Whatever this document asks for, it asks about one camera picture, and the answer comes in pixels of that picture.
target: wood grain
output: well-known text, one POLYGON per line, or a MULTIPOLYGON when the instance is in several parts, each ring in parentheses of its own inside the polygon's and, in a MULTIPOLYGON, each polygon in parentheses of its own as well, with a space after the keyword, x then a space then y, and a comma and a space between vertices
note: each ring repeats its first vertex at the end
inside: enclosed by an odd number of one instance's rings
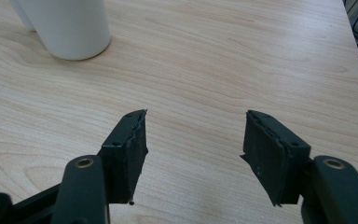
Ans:
POLYGON ((114 223, 301 223, 239 157, 245 113, 269 113, 358 170, 358 52, 340 0, 106 1, 111 43, 52 57, 0 0, 0 191, 16 203, 95 154, 147 108, 135 205, 114 223))

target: white cup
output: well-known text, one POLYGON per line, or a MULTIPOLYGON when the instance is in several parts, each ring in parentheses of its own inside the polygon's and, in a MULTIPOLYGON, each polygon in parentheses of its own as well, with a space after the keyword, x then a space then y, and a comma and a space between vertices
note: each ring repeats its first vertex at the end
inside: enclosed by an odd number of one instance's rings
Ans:
POLYGON ((9 0, 25 27, 36 31, 46 49, 66 60, 102 52, 110 34, 103 0, 9 0))

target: light wood surface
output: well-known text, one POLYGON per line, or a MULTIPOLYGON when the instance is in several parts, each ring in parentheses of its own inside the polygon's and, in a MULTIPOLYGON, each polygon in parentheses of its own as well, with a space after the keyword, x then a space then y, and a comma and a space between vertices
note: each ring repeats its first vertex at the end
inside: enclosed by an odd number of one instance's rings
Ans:
POLYGON ((242 153, 245 113, 270 114, 358 170, 358 53, 341 0, 106 1, 111 43, 52 57, 0 0, 0 191, 61 182, 126 113, 147 108, 135 205, 114 223, 301 223, 273 207, 242 153))

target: wooden table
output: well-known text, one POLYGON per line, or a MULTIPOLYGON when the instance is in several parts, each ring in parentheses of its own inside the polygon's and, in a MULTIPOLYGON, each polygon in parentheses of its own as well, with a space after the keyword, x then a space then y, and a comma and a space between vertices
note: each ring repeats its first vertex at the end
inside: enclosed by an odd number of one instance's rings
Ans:
POLYGON ((106 1, 112 41, 52 57, 0 0, 0 191, 61 182, 119 119, 147 108, 135 205, 115 223, 301 223, 275 208, 242 153, 245 113, 270 114, 358 169, 358 52, 340 0, 106 1))

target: screw hole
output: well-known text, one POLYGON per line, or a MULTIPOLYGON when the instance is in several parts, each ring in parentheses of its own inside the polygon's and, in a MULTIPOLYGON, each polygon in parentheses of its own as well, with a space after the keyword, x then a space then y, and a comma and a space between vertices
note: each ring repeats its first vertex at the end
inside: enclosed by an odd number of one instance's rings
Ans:
POLYGON ((324 164, 327 166, 330 166, 331 168, 338 169, 338 170, 342 170, 345 168, 344 163, 337 161, 337 160, 332 160, 332 159, 324 160, 324 164))
POLYGON ((77 168, 86 168, 86 167, 91 166, 93 163, 94 163, 93 159, 86 158, 86 159, 82 159, 80 161, 77 161, 76 162, 76 167, 77 168))

